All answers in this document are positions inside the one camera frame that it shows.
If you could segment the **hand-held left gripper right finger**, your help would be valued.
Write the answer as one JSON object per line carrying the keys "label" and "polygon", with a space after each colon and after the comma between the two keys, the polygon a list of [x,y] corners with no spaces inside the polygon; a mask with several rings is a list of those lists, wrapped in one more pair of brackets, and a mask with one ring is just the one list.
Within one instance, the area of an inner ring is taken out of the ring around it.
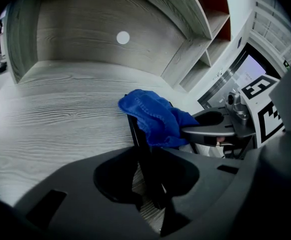
{"label": "hand-held left gripper right finger", "polygon": [[166,189],[162,234],[229,234],[253,184],[257,155],[215,158],[155,149]]}

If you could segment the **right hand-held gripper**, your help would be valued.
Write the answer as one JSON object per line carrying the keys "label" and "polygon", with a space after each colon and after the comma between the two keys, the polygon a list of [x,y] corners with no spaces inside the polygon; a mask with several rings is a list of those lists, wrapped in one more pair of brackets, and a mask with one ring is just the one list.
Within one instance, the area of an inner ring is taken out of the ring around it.
{"label": "right hand-held gripper", "polygon": [[270,98],[279,82],[272,76],[261,75],[237,92],[230,92],[225,107],[212,107],[193,114],[201,126],[184,127],[181,131],[191,136],[252,136],[254,147],[260,148],[285,129]]}

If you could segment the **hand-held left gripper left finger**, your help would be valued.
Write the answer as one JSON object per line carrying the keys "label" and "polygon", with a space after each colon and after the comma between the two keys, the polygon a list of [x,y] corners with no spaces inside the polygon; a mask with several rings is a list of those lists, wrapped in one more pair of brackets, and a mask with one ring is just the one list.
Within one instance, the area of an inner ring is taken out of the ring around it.
{"label": "hand-held left gripper left finger", "polygon": [[14,206],[52,239],[157,240],[132,191],[137,148],[128,147],[64,165]]}

